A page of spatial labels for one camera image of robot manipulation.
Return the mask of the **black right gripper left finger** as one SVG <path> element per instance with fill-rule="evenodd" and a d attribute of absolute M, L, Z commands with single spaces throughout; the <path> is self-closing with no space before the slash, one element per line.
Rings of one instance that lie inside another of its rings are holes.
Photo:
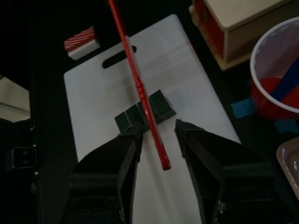
<path fill-rule="evenodd" d="M 133 224 L 142 126 L 123 131 L 78 163 L 61 224 Z"/>

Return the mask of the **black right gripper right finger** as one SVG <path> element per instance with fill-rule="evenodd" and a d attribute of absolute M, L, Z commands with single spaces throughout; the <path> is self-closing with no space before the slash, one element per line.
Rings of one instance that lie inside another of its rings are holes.
<path fill-rule="evenodd" d="M 299 224 L 277 186 L 273 165 L 241 143 L 190 122 L 175 122 L 202 224 Z"/>

